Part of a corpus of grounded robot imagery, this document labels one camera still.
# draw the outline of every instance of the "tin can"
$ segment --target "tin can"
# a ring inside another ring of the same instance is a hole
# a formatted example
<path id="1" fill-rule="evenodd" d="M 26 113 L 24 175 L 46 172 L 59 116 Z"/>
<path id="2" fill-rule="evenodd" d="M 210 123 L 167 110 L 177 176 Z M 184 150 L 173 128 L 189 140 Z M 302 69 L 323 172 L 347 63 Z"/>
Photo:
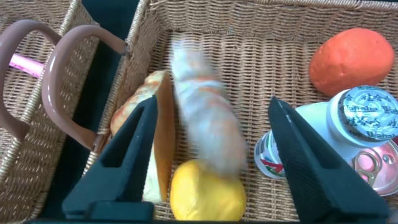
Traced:
<path id="1" fill-rule="evenodd" d="M 254 146 L 254 162 L 266 176 L 275 179 L 285 178 L 285 170 L 272 131 L 263 135 Z"/>
<path id="2" fill-rule="evenodd" d="M 390 140 L 361 150 L 350 165 L 380 196 L 387 196 L 398 192 L 397 159 L 398 146 Z"/>
<path id="3" fill-rule="evenodd" d="M 390 140 L 382 146 L 360 150 L 352 161 L 347 162 L 380 196 L 387 196 L 398 192 L 397 160 L 398 145 Z M 254 161 L 266 176 L 285 177 L 272 131 L 254 146 Z"/>

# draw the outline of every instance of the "orange fruit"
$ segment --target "orange fruit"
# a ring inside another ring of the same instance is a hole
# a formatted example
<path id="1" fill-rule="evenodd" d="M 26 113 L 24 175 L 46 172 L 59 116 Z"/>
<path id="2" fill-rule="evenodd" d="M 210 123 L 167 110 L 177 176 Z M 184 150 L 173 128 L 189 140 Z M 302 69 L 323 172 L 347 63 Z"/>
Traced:
<path id="1" fill-rule="evenodd" d="M 394 50 L 381 34 L 354 28 L 321 45 L 311 59 L 308 72 L 319 91 L 334 96 L 359 85 L 377 85 L 393 65 Z"/>

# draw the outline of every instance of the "wicker surface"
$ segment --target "wicker surface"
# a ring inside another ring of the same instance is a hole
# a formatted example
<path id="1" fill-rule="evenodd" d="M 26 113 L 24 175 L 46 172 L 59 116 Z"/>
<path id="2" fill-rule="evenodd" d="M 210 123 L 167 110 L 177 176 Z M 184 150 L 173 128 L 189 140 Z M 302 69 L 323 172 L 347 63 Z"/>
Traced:
<path id="1" fill-rule="evenodd" d="M 20 19 L 44 22 L 63 35 L 72 27 L 94 24 L 80 0 L 0 0 L 0 32 Z M 96 39 L 86 39 L 74 52 L 62 86 L 65 110 L 72 116 L 90 68 Z M 17 53 L 45 63 L 52 44 L 30 33 Z M 0 128 L 0 223 L 36 217 L 44 206 L 65 134 L 47 117 L 41 104 L 41 78 L 10 68 L 4 101 L 10 113 L 30 124 L 24 142 Z"/>
<path id="2" fill-rule="evenodd" d="M 308 63 L 317 47 L 342 30 L 367 27 L 398 49 L 397 21 L 398 4 L 385 2 L 142 0 L 127 38 L 133 56 L 121 61 L 99 131 L 109 133 L 115 109 L 147 74 L 169 69 L 171 41 L 195 39 L 196 47 L 215 63 L 251 148 L 249 167 L 240 175 L 248 195 L 244 219 L 296 220 L 286 181 L 266 177 L 253 161 L 255 142 L 270 129 L 271 96 L 293 106 L 328 100 L 308 77 Z M 380 86 L 398 97 L 396 67 Z M 177 139 L 174 168 L 197 156 L 188 148 L 182 127 Z M 87 167 L 95 158 L 92 153 Z M 398 207 L 397 196 L 386 198 L 390 206 Z M 174 218 L 168 203 L 156 208 L 156 218 Z"/>

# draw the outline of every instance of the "lemon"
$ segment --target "lemon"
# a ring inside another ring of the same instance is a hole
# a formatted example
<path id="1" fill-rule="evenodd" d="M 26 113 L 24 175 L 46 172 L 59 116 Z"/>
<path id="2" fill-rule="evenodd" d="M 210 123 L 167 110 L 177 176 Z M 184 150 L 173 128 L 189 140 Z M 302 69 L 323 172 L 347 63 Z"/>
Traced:
<path id="1" fill-rule="evenodd" d="M 238 221 L 246 194 L 238 178 L 222 178 L 201 160 L 181 164 L 174 173 L 170 206 L 177 220 Z"/>

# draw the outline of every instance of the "basket handle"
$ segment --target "basket handle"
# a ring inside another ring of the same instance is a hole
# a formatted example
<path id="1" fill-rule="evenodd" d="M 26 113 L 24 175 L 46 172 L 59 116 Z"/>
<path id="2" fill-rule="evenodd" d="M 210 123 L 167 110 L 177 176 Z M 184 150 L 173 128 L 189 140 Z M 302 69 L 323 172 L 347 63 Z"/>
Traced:
<path id="1" fill-rule="evenodd" d="M 0 126 L 20 141 L 24 140 L 29 131 L 29 125 L 8 112 L 3 99 L 4 82 L 12 55 L 23 38 L 34 30 L 42 33 L 53 45 L 61 39 L 60 35 L 45 24 L 27 19 L 14 22 L 0 35 Z"/>
<path id="2" fill-rule="evenodd" d="M 127 52 L 125 41 L 109 31 L 94 25 L 82 25 L 67 32 L 55 46 L 48 65 L 44 70 L 42 100 L 50 119 L 65 133 L 90 150 L 95 150 L 104 143 L 103 136 L 97 136 L 93 131 L 83 128 L 70 119 L 61 104 L 61 84 L 73 49 L 85 38 L 94 36 L 102 40 L 119 54 Z"/>

